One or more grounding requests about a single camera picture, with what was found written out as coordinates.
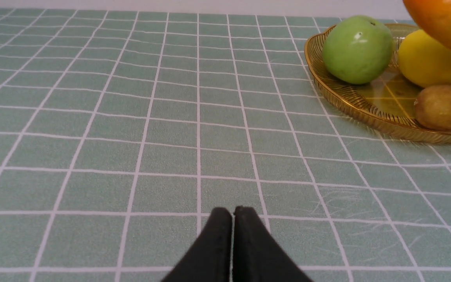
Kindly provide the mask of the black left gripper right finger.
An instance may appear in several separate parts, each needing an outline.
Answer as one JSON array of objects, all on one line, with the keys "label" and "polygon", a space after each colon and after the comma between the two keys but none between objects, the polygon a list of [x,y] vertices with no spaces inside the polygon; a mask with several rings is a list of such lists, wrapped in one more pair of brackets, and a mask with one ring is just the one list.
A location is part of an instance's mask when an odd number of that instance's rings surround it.
[{"label": "black left gripper right finger", "polygon": [[234,282],[311,282],[277,244],[252,207],[234,211]]}]

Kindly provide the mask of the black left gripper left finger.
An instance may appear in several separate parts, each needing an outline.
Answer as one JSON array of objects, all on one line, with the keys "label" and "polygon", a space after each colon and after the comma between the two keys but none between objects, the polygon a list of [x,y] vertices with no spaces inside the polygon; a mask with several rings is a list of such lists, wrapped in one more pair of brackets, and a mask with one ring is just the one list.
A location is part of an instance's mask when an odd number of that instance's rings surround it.
[{"label": "black left gripper left finger", "polygon": [[163,282],[228,282],[232,216],[215,207],[200,235],[163,279]]}]

